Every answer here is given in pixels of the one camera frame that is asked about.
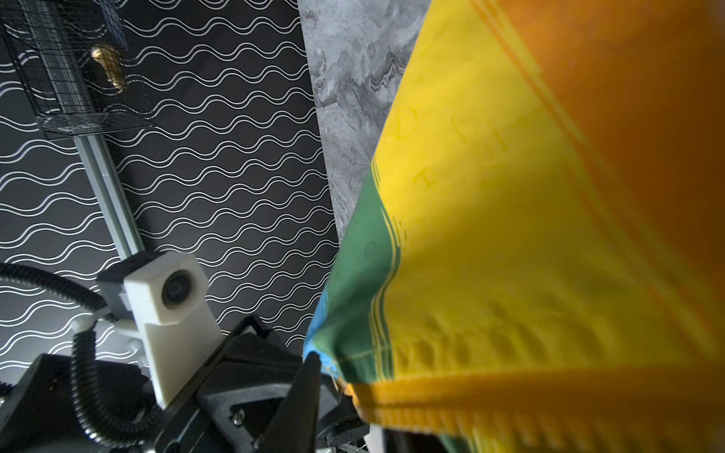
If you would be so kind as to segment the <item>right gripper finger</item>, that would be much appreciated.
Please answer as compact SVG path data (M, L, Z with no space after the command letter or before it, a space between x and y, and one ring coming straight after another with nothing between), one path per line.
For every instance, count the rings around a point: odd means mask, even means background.
M321 381L321 360L316 353L311 353L261 437L258 452L316 451Z

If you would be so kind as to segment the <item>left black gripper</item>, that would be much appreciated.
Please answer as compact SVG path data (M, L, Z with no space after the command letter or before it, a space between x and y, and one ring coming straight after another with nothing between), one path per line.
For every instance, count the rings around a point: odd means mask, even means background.
M306 358L281 347L254 316L244 319L164 411L152 452L258 452ZM316 451L356 451L368 434L352 400L322 374Z

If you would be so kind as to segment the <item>rainbow striped jacket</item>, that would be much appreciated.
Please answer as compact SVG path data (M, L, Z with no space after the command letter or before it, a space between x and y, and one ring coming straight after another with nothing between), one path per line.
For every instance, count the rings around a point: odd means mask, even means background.
M433 2L304 351L456 452L723 451L723 3Z

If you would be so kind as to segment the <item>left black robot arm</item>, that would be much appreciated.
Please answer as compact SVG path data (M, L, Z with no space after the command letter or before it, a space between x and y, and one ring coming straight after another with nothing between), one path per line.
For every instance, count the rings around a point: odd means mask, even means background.
M315 358L249 316L219 328L196 257L141 252L98 276L5 263L1 279L79 304L67 356L1 387L5 452L355 452L369 426Z

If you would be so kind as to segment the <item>brass object in basket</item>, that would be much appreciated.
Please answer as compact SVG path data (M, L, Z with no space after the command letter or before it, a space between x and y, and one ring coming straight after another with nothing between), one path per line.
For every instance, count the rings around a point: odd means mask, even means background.
M91 49L92 59L101 65L107 80L116 90L126 90L126 81L122 71L121 59L118 51L111 45L95 45Z

